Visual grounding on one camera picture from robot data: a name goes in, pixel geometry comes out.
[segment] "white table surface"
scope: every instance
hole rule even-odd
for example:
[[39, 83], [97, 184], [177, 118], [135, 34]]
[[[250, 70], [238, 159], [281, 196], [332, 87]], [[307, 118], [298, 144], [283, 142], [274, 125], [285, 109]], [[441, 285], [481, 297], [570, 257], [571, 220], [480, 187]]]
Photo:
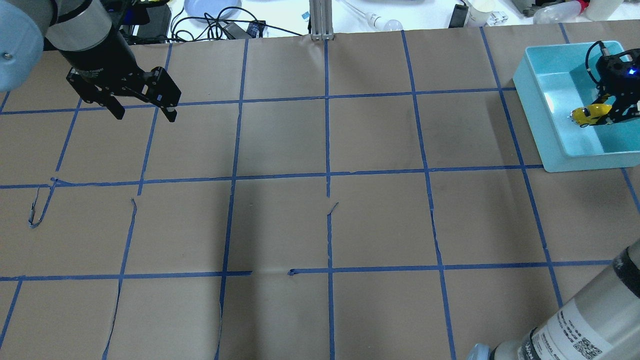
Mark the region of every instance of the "white table surface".
[[[442, 29], [449, 25], [454, 5], [459, 0], [351, 0], [351, 3], [364, 12], [372, 12], [389, 19], [402, 22], [405, 30], [414, 29]], [[184, 0], [173, 0], [169, 3], [172, 17], [182, 9]], [[518, 13], [511, 0], [495, 0], [495, 11], [505, 12], [509, 19], [502, 25], [532, 24], [532, 17], [524, 17]], [[308, 22], [302, 14], [309, 9], [308, 0], [242, 0], [241, 6], [252, 12], [259, 20], [266, 20], [267, 24], [279, 26], [301, 34], [307, 34]], [[178, 19], [187, 16], [183, 12]], [[231, 19], [252, 20], [243, 12], [238, 12]], [[611, 15], [609, 20], [640, 19], [640, 4], [623, 3]], [[579, 15], [572, 22], [589, 21]], [[240, 23], [243, 29], [247, 25]], [[205, 29], [205, 24], [195, 20], [185, 20], [177, 29], [186, 29], [197, 36]], [[341, 0], [333, 0], [333, 32], [334, 33], [362, 33], [375, 31], [363, 19], [356, 16]], [[285, 37], [291, 34], [269, 29], [265, 37]]]

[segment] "plastic bottle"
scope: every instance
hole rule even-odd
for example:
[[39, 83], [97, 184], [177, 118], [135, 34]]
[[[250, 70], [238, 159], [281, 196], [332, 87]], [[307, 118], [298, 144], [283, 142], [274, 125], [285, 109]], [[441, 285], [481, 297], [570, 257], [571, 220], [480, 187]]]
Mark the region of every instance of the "plastic bottle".
[[592, 21], [607, 20], [623, 0], [591, 0], [584, 15]]
[[557, 24], [558, 22], [573, 20], [580, 14], [580, 11], [582, 11], [582, 6], [578, 1], [546, 6], [533, 15], [533, 23]]

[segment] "light blue tray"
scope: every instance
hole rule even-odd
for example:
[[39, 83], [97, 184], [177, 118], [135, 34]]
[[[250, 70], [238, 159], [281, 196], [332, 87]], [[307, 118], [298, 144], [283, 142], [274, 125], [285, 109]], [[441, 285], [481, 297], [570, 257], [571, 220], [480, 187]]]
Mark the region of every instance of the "light blue tray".
[[[528, 47], [513, 76], [548, 172], [640, 164], [640, 120], [588, 127], [579, 127], [571, 120], [572, 110], [591, 104], [597, 96], [584, 67], [591, 44]], [[611, 54], [623, 51], [617, 41], [605, 41], [605, 45]], [[592, 69], [600, 55], [596, 46], [589, 58]], [[593, 73], [599, 79], [597, 71]]]

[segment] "white container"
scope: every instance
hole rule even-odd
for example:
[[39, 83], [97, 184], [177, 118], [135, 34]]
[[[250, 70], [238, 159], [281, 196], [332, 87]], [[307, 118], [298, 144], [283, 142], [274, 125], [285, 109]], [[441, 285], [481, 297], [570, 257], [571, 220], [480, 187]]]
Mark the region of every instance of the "white container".
[[580, 14], [582, 6], [578, 1], [546, 6], [533, 15], [534, 24], [557, 24], [575, 19]]
[[467, 26], [470, 28], [484, 26], [495, 9], [494, 0], [469, 0], [466, 3], [469, 5]]
[[623, 0], [591, 0], [584, 15], [592, 21], [607, 20]]

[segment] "cable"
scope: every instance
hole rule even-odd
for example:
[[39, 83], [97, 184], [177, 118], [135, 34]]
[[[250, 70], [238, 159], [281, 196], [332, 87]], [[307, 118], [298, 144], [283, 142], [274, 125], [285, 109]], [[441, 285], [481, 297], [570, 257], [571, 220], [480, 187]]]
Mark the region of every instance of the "cable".
[[[227, 10], [231, 10], [231, 9], [238, 9], [241, 10], [243, 12], [246, 12], [249, 16], [251, 16], [253, 18], [253, 20], [225, 20], [225, 19], [220, 19], [220, 17], [222, 16], [222, 14], [227, 11]], [[222, 31], [222, 28], [224, 25], [228, 24], [229, 22], [243, 22], [243, 23], [258, 23], [258, 18], [256, 18], [256, 16], [254, 14], [252, 14], [251, 12], [249, 12], [248, 10], [238, 7], [238, 6], [228, 6], [222, 10], [220, 10], [220, 12], [218, 13], [217, 17], [213, 17], [211, 14], [209, 13], [204, 13], [203, 16], [199, 17], [199, 16], [186, 16], [183, 17], [181, 19], [178, 19], [180, 17], [180, 15], [182, 15], [182, 13], [185, 11], [184, 7], [182, 8], [182, 10], [176, 14], [170, 23], [169, 26], [169, 30], [170, 30], [170, 36], [164, 36], [164, 35], [159, 35], [157, 37], [148, 37], [148, 38], [142, 38], [142, 37], [137, 37], [135, 35], [131, 35], [128, 33], [124, 33], [123, 31], [121, 31], [123, 37], [126, 39], [127, 43], [134, 45], [134, 44], [156, 44], [160, 41], [167, 41], [167, 42], [199, 42], [199, 41], [208, 41], [208, 40], [223, 40], [223, 35], [224, 32]], [[185, 29], [180, 29], [177, 30], [178, 26], [180, 25], [181, 22], [185, 21], [185, 20], [190, 20], [190, 19], [194, 19], [194, 20], [204, 20], [207, 22], [207, 25], [205, 27], [205, 29], [198, 35], [198, 36], [194, 36], [194, 34], [192, 34], [192, 32], [185, 30]], [[273, 25], [269, 25], [269, 24], [260, 24], [261, 26], [265, 26], [267, 28], [273, 28], [273, 29], [277, 29], [280, 31], [284, 31], [286, 33], [290, 33], [292, 35], [297, 35], [297, 36], [302, 36], [302, 34], [299, 34], [295, 31], [290, 31], [287, 29], [283, 29], [280, 28], [278, 26], [273, 26]]]
[[607, 48], [601, 40], [594, 42], [593, 45], [589, 47], [589, 50], [587, 50], [587, 55], [584, 58], [584, 66], [587, 68], [587, 74], [589, 74], [589, 77], [591, 78], [591, 80], [593, 80], [596, 86], [600, 86], [600, 83], [596, 80], [596, 78], [591, 73], [591, 67], [589, 67], [589, 55], [591, 54], [591, 50], [593, 50], [593, 48], [596, 47], [596, 45], [600, 45], [601, 51]]

